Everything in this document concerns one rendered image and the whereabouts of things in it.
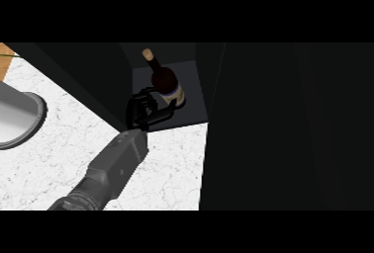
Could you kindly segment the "dark cabinet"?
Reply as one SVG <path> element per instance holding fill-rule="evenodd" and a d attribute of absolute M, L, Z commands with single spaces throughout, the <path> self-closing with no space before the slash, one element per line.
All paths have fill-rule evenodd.
<path fill-rule="evenodd" d="M 7 46 L 116 130 L 127 128 L 131 95 L 152 85 L 141 55 L 149 49 L 186 92 L 184 107 L 150 130 L 208 121 L 221 42 L 10 42 Z"/>

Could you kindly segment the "dark cabinet door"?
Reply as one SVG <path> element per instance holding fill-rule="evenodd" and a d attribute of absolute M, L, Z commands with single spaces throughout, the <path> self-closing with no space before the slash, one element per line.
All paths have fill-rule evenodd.
<path fill-rule="evenodd" d="M 226 45 L 199 207 L 374 210 L 374 43 Z"/>

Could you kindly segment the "dark wine bottle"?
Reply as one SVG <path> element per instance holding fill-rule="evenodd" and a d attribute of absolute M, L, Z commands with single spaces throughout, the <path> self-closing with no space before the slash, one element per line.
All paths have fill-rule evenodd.
<path fill-rule="evenodd" d="M 141 55 L 153 71 L 150 77 L 152 85 L 161 94 L 165 103 L 168 104 L 173 100 L 177 100 L 175 108 L 180 109 L 186 103 L 186 93 L 177 75 L 171 68 L 161 65 L 147 48 L 141 50 Z"/>

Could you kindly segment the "grey round sink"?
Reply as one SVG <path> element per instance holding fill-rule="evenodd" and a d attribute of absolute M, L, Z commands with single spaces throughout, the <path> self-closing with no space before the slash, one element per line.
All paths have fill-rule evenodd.
<path fill-rule="evenodd" d="M 47 102 L 32 92 L 20 92 L 0 81 L 0 150 L 23 144 L 47 117 Z"/>

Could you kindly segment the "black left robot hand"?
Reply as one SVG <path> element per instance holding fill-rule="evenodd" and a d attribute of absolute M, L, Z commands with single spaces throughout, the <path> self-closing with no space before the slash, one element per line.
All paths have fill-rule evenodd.
<path fill-rule="evenodd" d="M 134 94 L 127 103 L 125 125 L 128 129 L 149 130 L 149 126 L 164 122 L 174 115 L 177 100 L 159 109 L 158 102 L 152 96 L 155 88 L 146 87 Z"/>

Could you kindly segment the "wooden cutting board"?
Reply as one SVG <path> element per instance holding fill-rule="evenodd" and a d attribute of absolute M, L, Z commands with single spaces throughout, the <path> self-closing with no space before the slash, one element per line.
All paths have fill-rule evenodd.
<path fill-rule="evenodd" d="M 0 81 L 4 79 L 13 56 L 14 51 L 0 42 Z"/>

